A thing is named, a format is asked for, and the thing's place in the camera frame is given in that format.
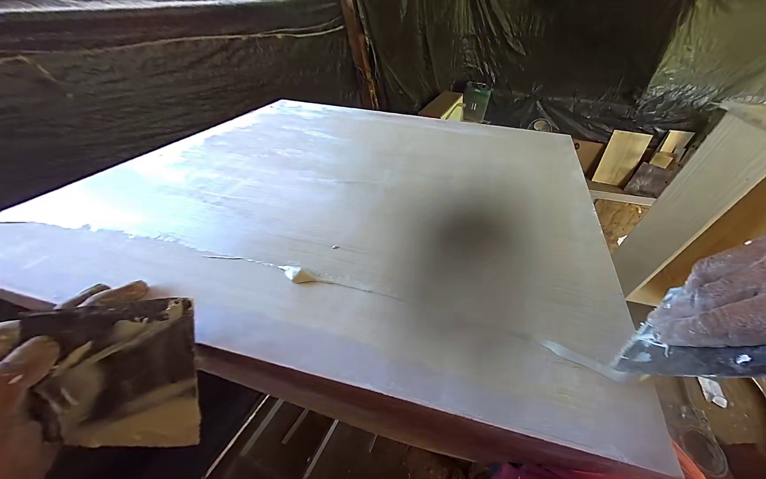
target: wooden post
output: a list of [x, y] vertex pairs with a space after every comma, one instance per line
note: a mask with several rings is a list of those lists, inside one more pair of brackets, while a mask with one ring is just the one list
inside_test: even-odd
[[341, 0], [341, 14], [345, 17], [347, 41], [351, 46], [351, 57], [356, 67], [356, 77], [359, 79], [360, 94], [363, 106], [369, 110], [379, 110], [377, 88], [374, 76], [371, 74], [371, 62], [368, 60], [368, 44], [365, 39], [365, 29], [356, 11], [355, 0]]

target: black plastic sheeting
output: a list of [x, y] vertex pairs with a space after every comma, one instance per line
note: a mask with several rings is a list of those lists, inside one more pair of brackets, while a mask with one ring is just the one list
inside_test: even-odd
[[605, 141], [630, 125], [689, 0], [361, 0], [388, 109], [493, 87], [487, 121]]
[[0, 209], [281, 98], [360, 104], [338, 0], [66, 5], [0, 4]]
[[766, 0], [696, 0], [639, 110], [691, 118], [724, 100], [766, 102]]
[[717, 102], [766, 102], [766, 0], [359, 0], [390, 110], [468, 80], [486, 119], [607, 141], [699, 130]]

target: wooden frame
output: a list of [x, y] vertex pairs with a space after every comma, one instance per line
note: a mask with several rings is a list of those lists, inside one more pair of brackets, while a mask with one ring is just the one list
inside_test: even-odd
[[629, 301], [657, 305], [690, 268], [766, 233], [766, 106], [726, 115], [613, 258]]

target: person's left hand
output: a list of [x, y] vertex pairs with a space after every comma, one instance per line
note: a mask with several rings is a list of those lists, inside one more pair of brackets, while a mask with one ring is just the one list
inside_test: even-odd
[[28, 388], [58, 361], [58, 344], [40, 336], [14, 349], [19, 340], [19, 321], [0, 323], [0, 479], [42, 478], [58, 449], [43, 442], [26, 407]]

